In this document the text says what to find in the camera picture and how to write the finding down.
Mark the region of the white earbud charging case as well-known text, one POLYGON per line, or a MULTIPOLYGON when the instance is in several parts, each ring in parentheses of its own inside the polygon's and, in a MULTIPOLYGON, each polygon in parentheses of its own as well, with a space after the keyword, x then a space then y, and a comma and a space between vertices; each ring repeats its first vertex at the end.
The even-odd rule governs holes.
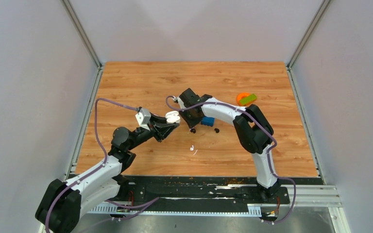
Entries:
POLYGON ((165 119, 167 123, 180 123, 181 117, 178 111, 170 111, 165 114, 165 119))

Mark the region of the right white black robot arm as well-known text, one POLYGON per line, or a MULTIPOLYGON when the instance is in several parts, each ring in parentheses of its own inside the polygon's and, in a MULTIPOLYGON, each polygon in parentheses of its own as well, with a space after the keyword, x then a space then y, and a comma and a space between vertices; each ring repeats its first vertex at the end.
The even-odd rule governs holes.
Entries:
POLYGON ((268 203, 277 197, 280 182, 271 157, 272 146, 276 141, 273 138, 272 126, 258 106, 234 106, 211 95, 200 97, 190 88, 174 97, 173 101, 179 104, 179 113, 190 128, 194 128, 205 117, 231 124, 241 146, 253 158, 256 180, 260 186, 260 200, 268 203))

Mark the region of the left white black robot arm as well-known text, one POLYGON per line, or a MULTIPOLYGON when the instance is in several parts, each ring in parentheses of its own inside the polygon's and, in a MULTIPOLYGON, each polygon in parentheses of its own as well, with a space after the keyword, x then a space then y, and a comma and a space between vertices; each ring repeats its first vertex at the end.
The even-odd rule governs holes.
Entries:
POLYGON ((89 210, 105 200, 125 200, 129 196, 128 180, 122 176, 134 161, 131 150, 154 138, 162 142, 181 121, 179 112, 164 117, 146 110, 136 114, 139 124, 131 131, 118 127, 113 132, 111 149, 106 157, 84 173, 66 181, 53 180, 35 213, 35 218, 53 233, 70 233, 89 210))

